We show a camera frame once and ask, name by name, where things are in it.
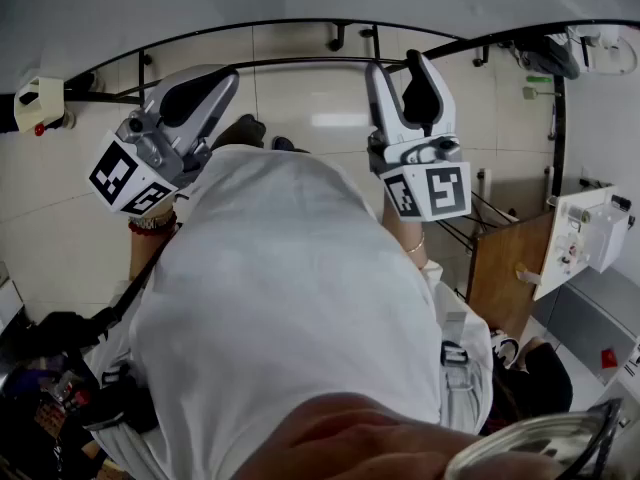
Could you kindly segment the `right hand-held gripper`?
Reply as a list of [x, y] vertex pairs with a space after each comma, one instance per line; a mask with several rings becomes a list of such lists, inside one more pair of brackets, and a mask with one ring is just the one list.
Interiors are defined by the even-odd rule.
[[[408, 50], [405, 65], [411, 80], [402, 94], [404, 117], [387, 70], [374, 62], [365, 69], [371, 120], [378, 130], [368, 137], [370, 170], [383, 182], [402, 221], [466, 216], [471, 212], [470, 164], [462, 160], [456, 136], [437, 135], [455, 129], [452, 93], [419, 51]], [[430, 137], [404, 142], [408, 130], [404, 119]]]

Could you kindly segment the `black metal table frame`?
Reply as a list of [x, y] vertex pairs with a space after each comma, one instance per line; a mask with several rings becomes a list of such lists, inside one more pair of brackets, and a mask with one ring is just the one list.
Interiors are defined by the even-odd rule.
[[[276, 36], [277, 44], [284, 48], [281, 54], [259, 55], [251, 46], [243, 52], [243, 61], [238, 57], [233, 59], [232, 63], [238, 69], [253, 69], [259, 65], [329, 62], [332, 58], [338, 62], [365, 62], [372, 58], [395, 65], [399, 62], [397, 59], [386, 59], [381, 55], [380, 31], [383, 29], [407, 29], [442, 38], [447, 44], [460, 39], [456, 35], [419, 27], [345, 19], [266, 20], [213, 27], [141, 46], [79, 73], [64, 83], [64, 99], [69, 102], [140, 105], [145, 97], [145, 90], [157, 83], [156, 80], [147, 80], [145, 76], [146, 68], [157, 63], [156, 56], [159, 52], [164, 52], [173, 45], [180, 47], [195, 45], [198, 38], [217, 40], [237, 31], [250, 35], [270, 32]], [[102, 68], [130, 57], [136, 60], [138, 79], [135, 86], [115, 93], [100, 92], [90, 88], [89, 81], [96, 80]]]
[[[566, 34], [570, 27], [582, 25], [619, 25], [640, 30], [640, 20], [625, 19], [582, 19], [573, 21], [560, 21], [552, 23], [543, 23], [538, 25], [530, 25], [521, 28], [494, 32], [471, 39], [457, 39], [449, 43], [426, 50], [423, 54], [429, 60], [435, 60], [442, 57], [458, 54], [468, 50], [482, 49], [488, 50], [492, 45], [501, 43], [522, 43], [531, 42], [534, 39], [540, 40], [543, 36], [549, 36], [556, 33]], [[564, 175], [564, 163], [567, 142], [567, 104], [564, 101], [566, 97], [566, 83], [560, 81], [559, 76], [552, 78], [554, 88], [559, 89], [560, 95], [555, 97], [555, 131], [554, 139], [554, 157], [553, 168], [554, 174], [551, 178], [551, 194], [559, 195], [562, 189], [562, 181]]]

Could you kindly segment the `clear eyeglasses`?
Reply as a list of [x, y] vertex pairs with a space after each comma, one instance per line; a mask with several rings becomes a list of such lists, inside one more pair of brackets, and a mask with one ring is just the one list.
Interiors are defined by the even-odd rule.
[[474, 466], [506, 454], [548, 459], [559, 468], [553, 480], [609, 480], [608, 464], [622, 413], [622, 400], [612, 398], [582, 412], [523, 420], [469, 446], [449, 463], [443, 480], [463, 480]]

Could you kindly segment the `white device box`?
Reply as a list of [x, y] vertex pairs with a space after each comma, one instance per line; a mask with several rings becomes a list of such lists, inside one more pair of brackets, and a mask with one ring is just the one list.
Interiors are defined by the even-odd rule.
[[629, 229], [620, 199], [615, 185], [547, 199], [553, 221], [535, 301], [585, 269], [601, 273], [617, 260]]

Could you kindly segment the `white holder with red button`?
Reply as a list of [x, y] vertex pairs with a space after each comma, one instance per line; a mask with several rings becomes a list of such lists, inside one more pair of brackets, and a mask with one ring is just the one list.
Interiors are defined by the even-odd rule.
[[34, 77], [14, 96], [14, 118], [21, 133], [33, 131], [42, 136], [48, 129], [73, 129], [75, 115], [64, 101], [61, 79]]

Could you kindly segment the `person's white shirt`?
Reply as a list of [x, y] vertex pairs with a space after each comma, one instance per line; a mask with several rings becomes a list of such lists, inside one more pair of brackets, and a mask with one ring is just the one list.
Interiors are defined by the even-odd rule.
[[[472, 434], [491, 408], [487, 324], [419, 270], [343, 172], [308, 154], [216, 150], [200, 198], [90, 360], [128, 359], [158, 426], [99, 430], [136, 480], [231, 480], [299, 405], [361, 395]], [[466, 350], [443, 367], [442, 342]]]

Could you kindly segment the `person's dark shoe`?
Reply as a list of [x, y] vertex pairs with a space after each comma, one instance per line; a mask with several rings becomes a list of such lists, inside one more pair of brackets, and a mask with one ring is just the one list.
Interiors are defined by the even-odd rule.
[[271, 149], [274, 151], [296, 152], [308, 154], [307, 150], [298, 148], [294, 143], [286, 137], [276, 136], [272, 139]]

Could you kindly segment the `black waist pack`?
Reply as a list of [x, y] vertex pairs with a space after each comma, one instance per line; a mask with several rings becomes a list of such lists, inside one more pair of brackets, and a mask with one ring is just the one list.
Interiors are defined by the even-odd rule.
[[78, 419], [88, 431], [98, 431], [125, 424], [143, 434], [158, 426], [153, 399], [147, 386], [128, 373], [125, 380], [100, 387], [90, 394], [80, 408]]

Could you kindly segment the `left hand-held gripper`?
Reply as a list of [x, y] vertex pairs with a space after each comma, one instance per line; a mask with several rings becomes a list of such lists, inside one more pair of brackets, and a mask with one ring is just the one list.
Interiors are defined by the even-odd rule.
[[206, 138], [236, 95], [239, 74], [191, 66], [159, 81], [104, 136], [88, 183], [112, 212], [147, 214], [192, 184], [211, 157]]

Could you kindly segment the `grey metal cabinet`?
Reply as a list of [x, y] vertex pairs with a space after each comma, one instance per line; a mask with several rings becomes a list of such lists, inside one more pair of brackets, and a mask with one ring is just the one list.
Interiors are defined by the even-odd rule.
[[[535, 301], [533, 317], [606, 384], [640, 338], [640, 286], [613, 268], [586, 269]], [[607, 348], [615, 351], [615, 369], [601, 368]]]

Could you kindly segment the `person's right forearm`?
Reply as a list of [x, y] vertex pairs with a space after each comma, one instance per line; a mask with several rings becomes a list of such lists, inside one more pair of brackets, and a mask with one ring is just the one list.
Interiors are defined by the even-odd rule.
[[[394, 236], [404, 251], [416, 246], [420, 240], [421, 233], [424, 231], [421, 222], [405, 222], [400, 220], [394, 204], [387, 193], [384, 194], [382, 225]], [[423, 270], [428, 263], [425, 241], [424, 246], [417, 252], [410, 255], [406, 253], [406, 255], [419, 270]]]

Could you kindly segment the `dark backpack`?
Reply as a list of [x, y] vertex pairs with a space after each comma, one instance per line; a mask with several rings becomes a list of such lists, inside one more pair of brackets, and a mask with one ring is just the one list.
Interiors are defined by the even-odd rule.
[[566, 46], [548, 36], [540, 36], [514, 42], [516, 59], [521, 68], [541, 74], [575, 80], [580, 69], [573, 54]]

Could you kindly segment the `brown wooden board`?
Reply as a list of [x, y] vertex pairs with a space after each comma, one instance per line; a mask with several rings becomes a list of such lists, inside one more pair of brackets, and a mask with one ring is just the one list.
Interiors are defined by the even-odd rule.
[[535, 291], [535, 284], [522, 276], [541, 273], [552, 224], [553, 214], [546, 212], [475, 239], [466, 302], [490, 329], [521, 337]]

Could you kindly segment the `silver link wristwatch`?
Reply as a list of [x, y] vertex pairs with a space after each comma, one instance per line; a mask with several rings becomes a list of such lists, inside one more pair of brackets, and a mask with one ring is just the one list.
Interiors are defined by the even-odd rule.
[[140, 229], [144, 232], [147, 231], [155, 231], [160, 228], [164, 228], [169, 226], [172, 222], [175, 221], [176, 214], [173, 209], [168, 210], [167, 212], [159, 215], [154, 215], [150, 217], [130, 217], [128, 219], [128, 225], [131, 230]]

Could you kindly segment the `person's dark trousers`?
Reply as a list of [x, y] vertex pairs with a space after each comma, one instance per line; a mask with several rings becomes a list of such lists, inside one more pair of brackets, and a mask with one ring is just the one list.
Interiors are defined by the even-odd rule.
[[266, 126], [253, 115], [245, 114], [224, 130], [213, 142], [210, 150], [214, 151], [228, 145], [246, 145], [263, 148]]

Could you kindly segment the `person's left forearm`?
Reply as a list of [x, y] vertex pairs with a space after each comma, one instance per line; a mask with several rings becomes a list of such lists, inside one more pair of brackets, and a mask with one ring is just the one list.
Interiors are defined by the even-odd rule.
[[144, 232], [140, 229], [131, 232], [131, 256], [129, 265], [129, 280], [133, 281], [149, 263], [154, 254], [164, 247], [173, 236], [176, 229], [176, 218], [169, 226], [155, 231]]

